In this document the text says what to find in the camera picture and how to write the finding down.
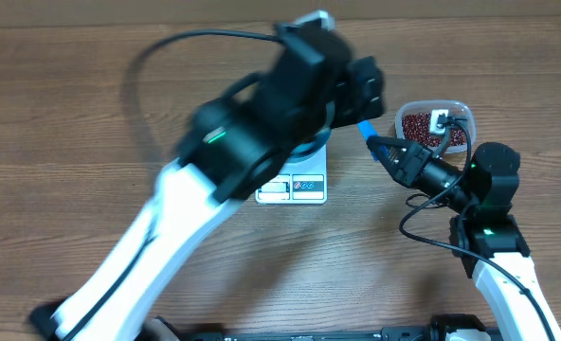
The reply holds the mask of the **blue plastic measuring scoop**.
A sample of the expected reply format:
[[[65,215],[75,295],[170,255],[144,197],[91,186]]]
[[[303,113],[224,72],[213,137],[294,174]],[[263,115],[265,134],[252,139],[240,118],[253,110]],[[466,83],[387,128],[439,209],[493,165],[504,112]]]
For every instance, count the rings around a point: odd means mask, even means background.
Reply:
[[[376,130],[374,129],[374,127],[371,125],[371,123],[368,120],[363,120],[363,121],[359,122],[357,124],[357,127],[358,127],[360,133],[362,134],[365,142],[368,142],[368,140],[371,137],[377,137],[378,136],[378,133],[376,132]],[[383,154],[388,153],[388,149],[383,145],[375,145],[373,149],[369,148],[369,150],[371,152],[371,156],[372,156],[374,161],[378,161],[378,154],[379,153],[383,153]]]

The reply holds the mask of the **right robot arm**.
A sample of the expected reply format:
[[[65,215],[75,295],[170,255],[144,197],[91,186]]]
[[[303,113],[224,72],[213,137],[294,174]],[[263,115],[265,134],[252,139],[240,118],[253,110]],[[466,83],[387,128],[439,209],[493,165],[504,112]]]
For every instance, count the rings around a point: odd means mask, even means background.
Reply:
[[[531,250],[511,214],[520,156],[496,142],[468,150],[463,168],[414,141],[374,135],[367,146],[390,177],[455,211],[444,248],[461,259],[505,340],[561,340]]]

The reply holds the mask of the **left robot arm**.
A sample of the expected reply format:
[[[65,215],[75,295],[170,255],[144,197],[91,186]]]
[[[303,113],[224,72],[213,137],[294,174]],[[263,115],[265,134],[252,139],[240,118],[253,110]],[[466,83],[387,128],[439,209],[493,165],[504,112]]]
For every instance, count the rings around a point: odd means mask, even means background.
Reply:
[[[134,340],[165,287],[200,242],[299,146],[325,130],[380,117],[384,79],[319,20],[278,24],[272,68],[199,106],[175,159],[96,273],[73,295],[35,308],[46,340]]]

